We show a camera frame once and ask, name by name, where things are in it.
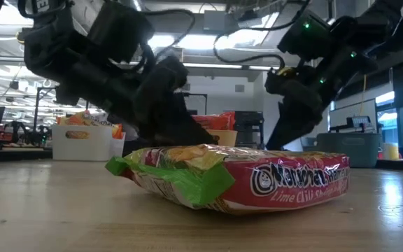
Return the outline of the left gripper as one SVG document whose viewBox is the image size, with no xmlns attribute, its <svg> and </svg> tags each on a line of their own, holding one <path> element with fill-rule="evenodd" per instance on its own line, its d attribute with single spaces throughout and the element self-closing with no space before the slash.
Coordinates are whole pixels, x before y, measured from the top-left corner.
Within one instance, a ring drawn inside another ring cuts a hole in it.
<svg viewBox="0 0 403 252">
<path fill-rule="evenodd" d="M 183 63 L 175 56 L 168 56 L 153 67 L 133 96 L 135 116 L 147 116 L 141 126 L 141 137 L 153 146 L 218 144 L 218 139 L 197 123 L 185 106 L 178 107 L 174 118 L 172 113 L 152 113 L 169 94 L 186 84 L 187 77 Z M 168 131 L 172 123 L 173 139 Z"/>
</svg>

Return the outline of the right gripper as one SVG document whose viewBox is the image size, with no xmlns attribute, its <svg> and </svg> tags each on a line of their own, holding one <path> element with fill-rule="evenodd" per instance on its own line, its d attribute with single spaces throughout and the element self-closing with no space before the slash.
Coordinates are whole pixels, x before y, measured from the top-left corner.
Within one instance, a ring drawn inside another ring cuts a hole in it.
<svg viewBox="0 0 403 252">
<path fill-rule="evenodd" d="M 291 142 L 313 131 L 323 120 L 326 95 L 322 88 L 330 79 L 326 66 L 308 65 L 270 68 L 265 90 L 280 95 L 279 119 L 269 136 L 267 150 L 283 150 Z"/>
</svg>

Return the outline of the red Maruchan ramen pack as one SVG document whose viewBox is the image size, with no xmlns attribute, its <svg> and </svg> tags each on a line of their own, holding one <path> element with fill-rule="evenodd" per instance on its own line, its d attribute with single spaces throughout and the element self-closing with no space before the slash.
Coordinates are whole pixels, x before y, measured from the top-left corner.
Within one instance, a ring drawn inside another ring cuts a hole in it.
<svg viewBox="0 0 403 252">
<path fill-rule="evenodd" d="M 227 111 L 213 115 L 193 115 L 194 120 L 206 130 L 233 130 L 235 112 Z"/>
</svg>

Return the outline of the green lime chili ramen pack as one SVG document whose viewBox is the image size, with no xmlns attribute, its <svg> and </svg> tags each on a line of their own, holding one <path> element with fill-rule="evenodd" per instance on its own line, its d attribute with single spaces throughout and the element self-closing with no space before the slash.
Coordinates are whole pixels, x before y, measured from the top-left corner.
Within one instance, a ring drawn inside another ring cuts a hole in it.
<svg viewBox="0 0 403 252">
<path fill-rule="evenodd" d="M 350 177 L 344 154 L 208 144 L 142 148 L 106 169 L 176 204 L 233 215 L 322 204 L 346 194 Z"/>
</svg>

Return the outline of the black equipment cart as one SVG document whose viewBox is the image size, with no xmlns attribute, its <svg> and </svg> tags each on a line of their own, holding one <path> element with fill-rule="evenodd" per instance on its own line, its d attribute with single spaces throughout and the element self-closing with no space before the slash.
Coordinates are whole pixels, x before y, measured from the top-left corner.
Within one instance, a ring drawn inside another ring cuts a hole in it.
<svg viewBox="0 0 403 252">
<path fill-rule="evenodd" d="M 236 146 L 263 149 L 263 124 L 261 111 L 235 111 Z"/>
</svg>

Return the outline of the white board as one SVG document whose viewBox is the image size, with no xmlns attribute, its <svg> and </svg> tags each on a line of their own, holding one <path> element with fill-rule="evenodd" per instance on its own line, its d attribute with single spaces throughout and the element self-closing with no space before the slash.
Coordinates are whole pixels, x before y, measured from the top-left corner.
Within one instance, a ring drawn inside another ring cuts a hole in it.
<svg viewBox="0 0 403 252">
<path fill-rule="evenodd" d="M 373 129 L 361 133 L 377 133 L 377 117 L 375 99 L 370 99 L 360 103 L 338 108 L 330 112 L 330 129 L 329 132 L 349 133 L 358 132 L 356 129 L 347 125 L 347 117 L 353 116 L 369 116 Z"/>
</svg>

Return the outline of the grey device on stand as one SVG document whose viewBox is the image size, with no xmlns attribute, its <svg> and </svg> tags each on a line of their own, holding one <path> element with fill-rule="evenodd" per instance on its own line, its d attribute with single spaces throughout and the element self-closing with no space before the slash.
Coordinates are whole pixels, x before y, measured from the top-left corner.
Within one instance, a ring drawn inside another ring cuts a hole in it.
<svg viewBox="0 0 403 252">
<path fill-rule="evenodd" d="M 349 127 L 356 129 L 358 132 L 366 132 L 367 130 L 373 129 L 368 115 L 347 117 L 346 122 Z"/>
</svg>

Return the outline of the teal plastic bin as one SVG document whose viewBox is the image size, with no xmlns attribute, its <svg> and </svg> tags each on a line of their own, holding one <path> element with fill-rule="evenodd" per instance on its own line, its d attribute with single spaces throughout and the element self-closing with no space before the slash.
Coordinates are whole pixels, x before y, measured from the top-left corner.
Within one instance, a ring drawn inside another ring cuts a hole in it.
<svg viewBox="0 0 403 252">
<path fill-rule="evenodd" d="M 346 154 L 352 168 L 374 168 L 378 160 L 380 140 L 377 133 L 322 133 L 317 136 L 316 149 Z"/>
</svg>

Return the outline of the white plastic bin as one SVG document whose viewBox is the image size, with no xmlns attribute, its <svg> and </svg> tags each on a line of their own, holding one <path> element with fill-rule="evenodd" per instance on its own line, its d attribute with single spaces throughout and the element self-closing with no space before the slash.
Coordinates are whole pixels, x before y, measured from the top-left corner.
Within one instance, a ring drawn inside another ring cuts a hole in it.
<svg viewBox="0 0 403 252">
<path fill-rule="evenodd" d="M 54 160 L 105 162 L 121 156 L 125 133 L 113 138 L 107 126 L 53 125 L 52 158 Z"/>
</svg>

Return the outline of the yellow container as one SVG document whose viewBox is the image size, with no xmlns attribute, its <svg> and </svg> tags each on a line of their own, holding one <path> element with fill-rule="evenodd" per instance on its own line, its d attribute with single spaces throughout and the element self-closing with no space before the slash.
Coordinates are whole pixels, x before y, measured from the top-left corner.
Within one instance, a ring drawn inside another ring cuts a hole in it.
<svg viewBox="0 0 403 252">
<path fill-rule="evenodd" d="M 383 158 L 385 160 L 398 160 L 399 159 L 398 145 L 394 143 L 384 143 Z"/>
</svg>

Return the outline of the grey ceiling unit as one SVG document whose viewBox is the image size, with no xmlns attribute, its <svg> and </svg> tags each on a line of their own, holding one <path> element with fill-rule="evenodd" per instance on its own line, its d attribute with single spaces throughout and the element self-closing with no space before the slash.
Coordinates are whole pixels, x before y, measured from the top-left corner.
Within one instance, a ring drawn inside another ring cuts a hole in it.
<svg viewBox="0 0 403 252">
<path fill-rule="evenodd" d="M 223 11 L 205 10 L 203 31 L 205 33 L 222 32 L 229 26 L 229 17 Z"/>
</svg>

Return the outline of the black metal stand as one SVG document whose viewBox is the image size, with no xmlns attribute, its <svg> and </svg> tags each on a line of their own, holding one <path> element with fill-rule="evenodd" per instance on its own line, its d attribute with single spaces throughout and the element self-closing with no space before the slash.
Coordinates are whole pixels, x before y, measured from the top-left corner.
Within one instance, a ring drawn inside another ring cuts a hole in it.
<svg viewBox="0 0 403 252">
<path fill-rule="evenodd" d="M 51 90 L 56 90 L 56 87 L 38 87 L 36 89 L 36 101 L 34 107 L 34 120 L 33 120 L 33 130 L 36 131 L 38 125 L 38 110 L 39 103 Z"/>
</svg>

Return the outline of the black frame stand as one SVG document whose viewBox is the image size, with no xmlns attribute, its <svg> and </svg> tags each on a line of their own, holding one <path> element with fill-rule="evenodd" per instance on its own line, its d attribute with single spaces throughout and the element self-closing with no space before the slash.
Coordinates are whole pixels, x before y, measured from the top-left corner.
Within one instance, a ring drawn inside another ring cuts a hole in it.
<svg viewBox="0 0 403 252">
<path fill-rule="evenodd" d="M 201 116 L 207 114 L 208 95 L 191 94 L 184 92 L 186 108 L 191 115 Z"/>
</svg>

